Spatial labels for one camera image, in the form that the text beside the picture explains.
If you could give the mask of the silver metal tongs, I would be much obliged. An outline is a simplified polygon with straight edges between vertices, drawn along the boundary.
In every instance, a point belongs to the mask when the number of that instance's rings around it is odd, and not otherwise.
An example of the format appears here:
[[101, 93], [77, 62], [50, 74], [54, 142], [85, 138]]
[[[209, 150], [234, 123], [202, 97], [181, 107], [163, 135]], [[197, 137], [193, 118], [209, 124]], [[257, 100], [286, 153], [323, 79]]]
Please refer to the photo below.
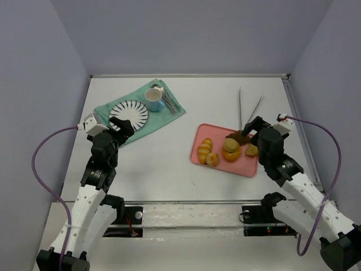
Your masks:
[[249, 123], [256, 114], [263, 92], [258, 90], [245, 90], [242, 86], [238, 91], [239, 128], [242, 130], [246, 123]]

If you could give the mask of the small round bread roll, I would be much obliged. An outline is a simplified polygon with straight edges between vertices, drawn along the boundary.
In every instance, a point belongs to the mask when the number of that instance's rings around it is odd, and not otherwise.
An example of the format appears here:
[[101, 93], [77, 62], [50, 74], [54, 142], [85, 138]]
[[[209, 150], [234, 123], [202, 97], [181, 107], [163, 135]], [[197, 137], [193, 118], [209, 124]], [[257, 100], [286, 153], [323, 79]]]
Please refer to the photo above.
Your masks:
[[216, 152], [210, 152], [207, 154], [206, 156], [206, 164], [209, 166], [209, 167], [216, 167], [219, 163], [219, 155], [218, 153]]

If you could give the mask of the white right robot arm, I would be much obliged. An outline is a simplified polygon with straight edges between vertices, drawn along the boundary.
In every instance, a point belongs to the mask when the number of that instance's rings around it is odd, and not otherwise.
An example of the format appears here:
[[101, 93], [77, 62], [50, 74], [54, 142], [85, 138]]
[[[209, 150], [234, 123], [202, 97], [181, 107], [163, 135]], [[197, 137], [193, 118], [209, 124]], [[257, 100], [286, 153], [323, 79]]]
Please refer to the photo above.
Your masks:
[[257, 116], [241, 132], [258, 148], [258, 161], [268, 177], [295, 198], [302, 210], [294, 208], [280, 193], [268, 194], [262, 203], [266, 213], [291, 226], [299, 236], [309, 237], [297, 254], [303, 256], [312, 240], [320, 242], [320, 255], [331, 270], [349, 270], [360, 262], [360, 225], [343, 215], [329, 200], [330, 192], [322, 194], [303, 168], [284, 152], [284, 140], [294, 127], [295, 117], [279, 114], [271, 125]]

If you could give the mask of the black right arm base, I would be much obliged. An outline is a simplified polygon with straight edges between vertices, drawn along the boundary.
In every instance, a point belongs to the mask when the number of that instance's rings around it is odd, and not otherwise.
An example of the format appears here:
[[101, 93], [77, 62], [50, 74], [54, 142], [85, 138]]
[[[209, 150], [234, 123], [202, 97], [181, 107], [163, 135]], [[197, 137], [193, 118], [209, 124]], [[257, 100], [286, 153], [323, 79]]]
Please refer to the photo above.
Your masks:
[[298, 234], [289, 225], [277, 220], [270, 208], [262, 205], [242, 206], [239, 220], [244, 225], [243, 233], [245, 237], [296, 237]]

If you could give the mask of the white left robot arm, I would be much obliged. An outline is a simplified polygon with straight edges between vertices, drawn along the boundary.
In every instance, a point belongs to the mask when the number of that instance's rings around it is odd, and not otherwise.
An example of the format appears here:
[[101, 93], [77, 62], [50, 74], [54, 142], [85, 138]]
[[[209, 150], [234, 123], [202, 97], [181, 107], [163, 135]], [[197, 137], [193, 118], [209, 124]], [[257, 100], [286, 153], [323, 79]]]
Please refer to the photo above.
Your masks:
[[112, 117], [110, 122], [117, 128], [103, 125], [91, 114], [74, 126], [74, 130], [87, 134], [92, 143], [91, 156], [72, 208], [56, 196], [65, 208], [67, 220], [50, 248], [39, 251], [39, 270], [89, 270], [91, 250], [111, 223], [124, 215], [124, 199], [109, 195], [108, 190], [116, 176], [118, 149], [134, 135], [134, 129], [130, 120]]

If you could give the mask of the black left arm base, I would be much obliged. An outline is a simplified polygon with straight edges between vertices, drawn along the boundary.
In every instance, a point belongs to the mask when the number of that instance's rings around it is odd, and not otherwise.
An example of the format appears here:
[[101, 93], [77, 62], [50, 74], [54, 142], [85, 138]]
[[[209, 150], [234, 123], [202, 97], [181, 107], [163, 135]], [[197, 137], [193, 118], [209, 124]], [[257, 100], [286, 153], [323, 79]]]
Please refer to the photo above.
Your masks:
[[105, 231], [106, 238], [141, 238], [143, 236], [143, 207], [126, 206], [121, 218], [117, 217]]

